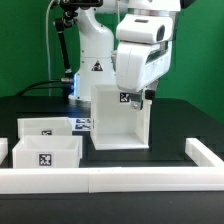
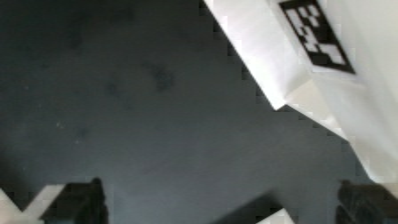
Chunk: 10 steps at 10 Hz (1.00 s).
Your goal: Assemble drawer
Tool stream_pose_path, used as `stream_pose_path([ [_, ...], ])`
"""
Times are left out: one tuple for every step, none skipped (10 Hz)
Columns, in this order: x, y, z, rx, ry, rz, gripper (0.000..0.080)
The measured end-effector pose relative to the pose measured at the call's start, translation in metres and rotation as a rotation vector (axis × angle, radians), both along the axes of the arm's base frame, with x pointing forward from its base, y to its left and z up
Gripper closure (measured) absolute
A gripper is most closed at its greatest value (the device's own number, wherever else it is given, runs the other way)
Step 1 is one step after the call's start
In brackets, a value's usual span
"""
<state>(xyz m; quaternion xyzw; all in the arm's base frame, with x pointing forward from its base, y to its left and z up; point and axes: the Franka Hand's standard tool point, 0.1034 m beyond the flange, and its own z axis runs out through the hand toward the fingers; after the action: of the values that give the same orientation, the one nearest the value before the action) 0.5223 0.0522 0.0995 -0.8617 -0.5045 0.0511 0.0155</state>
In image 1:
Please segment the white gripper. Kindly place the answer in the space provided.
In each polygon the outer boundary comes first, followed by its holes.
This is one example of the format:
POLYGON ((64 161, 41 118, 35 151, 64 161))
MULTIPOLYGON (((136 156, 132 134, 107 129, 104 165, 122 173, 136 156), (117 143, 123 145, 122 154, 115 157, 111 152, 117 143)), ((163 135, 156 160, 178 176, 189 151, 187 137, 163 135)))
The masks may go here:
POLYGON ((172 42, 150 45, 121 41, 115 54, 115 77, 118 89, 130 94, 131 107, 140 111, 143 108, 142 93, 153 100, 157 84, 153 83, 166 74, 170 68, 172 42))

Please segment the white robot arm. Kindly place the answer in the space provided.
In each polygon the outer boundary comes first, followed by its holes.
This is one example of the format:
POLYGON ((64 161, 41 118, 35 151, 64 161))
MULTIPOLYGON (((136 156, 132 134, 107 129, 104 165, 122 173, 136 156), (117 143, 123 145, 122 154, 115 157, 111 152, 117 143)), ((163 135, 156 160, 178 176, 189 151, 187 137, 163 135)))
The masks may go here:
POLYGON ((78 0, 80 68, 74 96, 90 100, 97 84, 115 84, 135 110, 171 64, 181 10, 196 0, 78 0))

